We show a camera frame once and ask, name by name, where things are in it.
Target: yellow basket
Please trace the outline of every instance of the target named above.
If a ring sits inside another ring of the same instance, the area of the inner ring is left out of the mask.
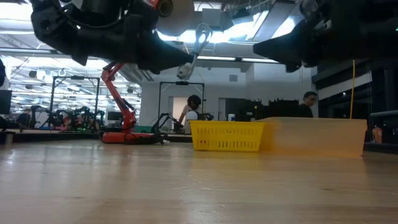
[[[206,151],[256,152],[265,123],[190,121],[193,148]]]

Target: yellow pole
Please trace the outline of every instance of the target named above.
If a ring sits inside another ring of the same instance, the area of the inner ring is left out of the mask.
[[[355,60],[353,60],[353,89],[351,90],[351,106],[349,109],[349,118],[350,119],[353,119],[354,88],[355,88]]]

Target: plastic bin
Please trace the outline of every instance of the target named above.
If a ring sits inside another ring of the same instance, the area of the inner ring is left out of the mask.
[[[360,156],[366,120],[266,118],[261,150],[277,154]]]
[[[193,148],[206,151],[256,152],[266,123],[190,121]]]

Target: wooden table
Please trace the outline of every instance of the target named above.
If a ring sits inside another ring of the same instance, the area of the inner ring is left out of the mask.
[[[398,157],[99,141],[0,150],[0,223],[397,223]]]

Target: red base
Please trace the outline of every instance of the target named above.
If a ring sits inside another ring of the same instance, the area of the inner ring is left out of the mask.
[[[102,141],[104,143],[126,143],[137,138],[151,138],[154,134],[147,133],[104,133]]]

